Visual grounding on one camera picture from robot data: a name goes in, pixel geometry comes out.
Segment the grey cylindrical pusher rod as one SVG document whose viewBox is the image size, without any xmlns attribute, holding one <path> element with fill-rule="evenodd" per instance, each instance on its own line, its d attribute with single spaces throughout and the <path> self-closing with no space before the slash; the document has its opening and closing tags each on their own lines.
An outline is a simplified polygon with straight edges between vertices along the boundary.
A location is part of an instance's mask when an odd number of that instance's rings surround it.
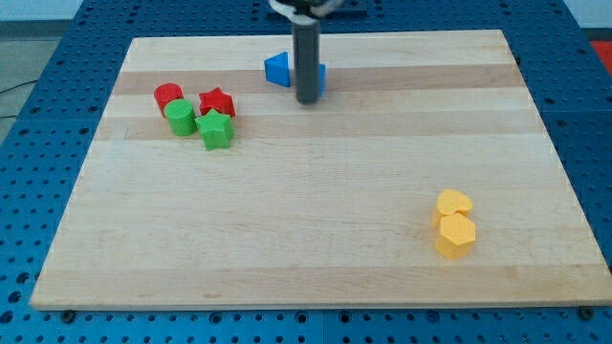
<svg viewBox="0 0 612 344">
<path fill-rule="evenodd" d="M 309 24 L 293 24 L 296 100 L 302 105 L 312 105 L 319 100 L 319 34 L 320 25 L 316 20 Z"/>
</svg>

